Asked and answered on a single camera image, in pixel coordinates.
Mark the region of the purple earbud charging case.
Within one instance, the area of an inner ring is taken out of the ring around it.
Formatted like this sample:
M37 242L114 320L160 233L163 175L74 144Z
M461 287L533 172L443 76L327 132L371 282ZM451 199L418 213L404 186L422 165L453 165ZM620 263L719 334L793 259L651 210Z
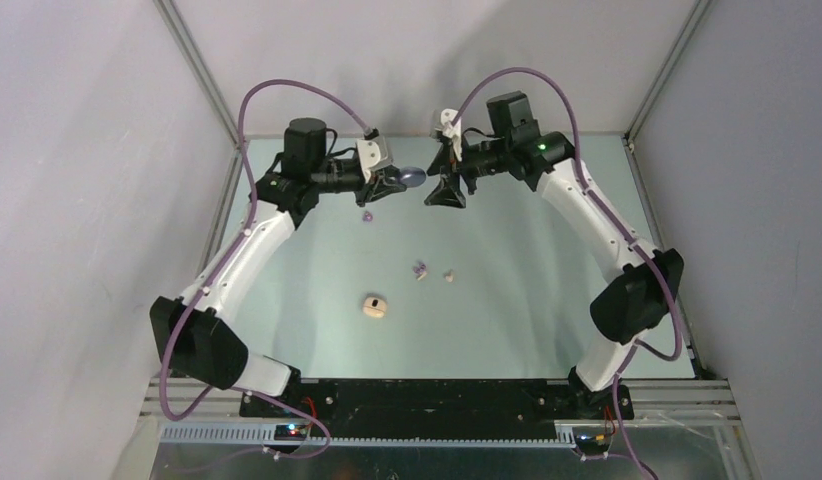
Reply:
M419 167L402 167L399 169L398 181L407 188L422 186L428 178L426 171Z

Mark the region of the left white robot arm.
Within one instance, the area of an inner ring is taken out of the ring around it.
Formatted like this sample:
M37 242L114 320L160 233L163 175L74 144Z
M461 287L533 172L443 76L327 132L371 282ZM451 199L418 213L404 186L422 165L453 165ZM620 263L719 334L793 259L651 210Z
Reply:
M290 381L293 367L251 351L234 332L246 294L321 195L350 192L364 206L407 188L378 131L335 153L327 150L328 131L316 118L292 120L282 151L250 189L237 232L178 297L160 297L150 309L163 367L219 390L263 393L284 417L299 411L303 390Z

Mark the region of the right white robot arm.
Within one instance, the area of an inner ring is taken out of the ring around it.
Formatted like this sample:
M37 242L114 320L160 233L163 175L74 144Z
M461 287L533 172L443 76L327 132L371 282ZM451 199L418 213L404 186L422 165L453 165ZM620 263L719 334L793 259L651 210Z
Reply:
M472 144L454 109L437 112L440 148L427 173L439 180L427 206L463 208L481 177L508 173L551 204L594 257L607 285L591 302L596 335L570 373L572 411L593 418L609 403L607 388L647 332L669 315L684 261L661 251L621 219L560 132L544 133L521 91L487 103L493 133Z

